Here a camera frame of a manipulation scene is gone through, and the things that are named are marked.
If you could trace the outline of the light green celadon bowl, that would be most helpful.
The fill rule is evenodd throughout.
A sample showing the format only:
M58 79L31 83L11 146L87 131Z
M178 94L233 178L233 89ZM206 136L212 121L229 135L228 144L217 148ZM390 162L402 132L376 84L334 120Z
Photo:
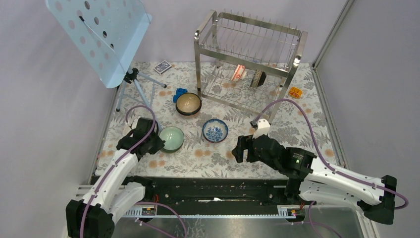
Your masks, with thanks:
M175 126L164 128L160 132L159 137L164 141L164 146L161 148L161 151L165 153L174 153L178 151L184 142L183 131Z

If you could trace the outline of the blue white patterned bowl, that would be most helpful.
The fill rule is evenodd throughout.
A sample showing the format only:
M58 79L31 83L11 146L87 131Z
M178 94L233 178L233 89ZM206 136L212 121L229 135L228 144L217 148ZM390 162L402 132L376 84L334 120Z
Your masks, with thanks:
M210 119L202 127L204 139L211 143L222 142L228 136L227 124L220 119Z

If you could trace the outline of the stainless steel dish rack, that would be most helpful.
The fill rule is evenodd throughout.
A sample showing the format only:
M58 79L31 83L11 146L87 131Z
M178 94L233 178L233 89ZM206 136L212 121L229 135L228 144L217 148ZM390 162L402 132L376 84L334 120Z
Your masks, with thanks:
M242 111L274 119L302 62L308 33L295 26L227 11L210 11L194 33L197 93ZM237 65L246 76L231 81ZM266 73L262 86L251 88L256 70Z

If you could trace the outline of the orange white bowl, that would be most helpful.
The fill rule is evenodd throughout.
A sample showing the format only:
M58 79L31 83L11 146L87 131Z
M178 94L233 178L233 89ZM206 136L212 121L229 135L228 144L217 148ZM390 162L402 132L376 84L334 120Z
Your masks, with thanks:
M127 135L131 130L135 129L137 127L138 119L134 119L132 122L128 122L124 129L123 129L123 135Z

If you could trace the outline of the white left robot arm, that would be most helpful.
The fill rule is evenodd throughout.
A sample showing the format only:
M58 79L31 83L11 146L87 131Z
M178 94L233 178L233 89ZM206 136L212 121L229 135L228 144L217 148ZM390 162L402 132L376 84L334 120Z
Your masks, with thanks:
M163 148L158 133L158 123L148 118L135 119L125 128L104 174L80 200L67 204L70 238L110 238L116 223L135 203L147 204L156 198L151 179L126 177L143 156Z

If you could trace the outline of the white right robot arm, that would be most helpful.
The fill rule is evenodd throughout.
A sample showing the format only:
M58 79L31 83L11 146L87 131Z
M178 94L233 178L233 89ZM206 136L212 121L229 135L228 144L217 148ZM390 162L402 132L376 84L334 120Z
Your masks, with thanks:
M326 166L314 153L284 147L262 135L239 136L232 150L237 163L262 162L287 176L282 199L290 204L312 202L353 208L377 223L394 223L396 178L374 178L347 169Z

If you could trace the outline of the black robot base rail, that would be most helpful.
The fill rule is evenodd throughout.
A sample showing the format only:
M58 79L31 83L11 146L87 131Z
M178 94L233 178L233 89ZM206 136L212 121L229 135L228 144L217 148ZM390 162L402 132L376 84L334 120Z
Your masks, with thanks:
M179 215L276 215L278 206L300 209L306 203L286 195L285 179L126 177L120 185L139 182L144 202L158 202Z

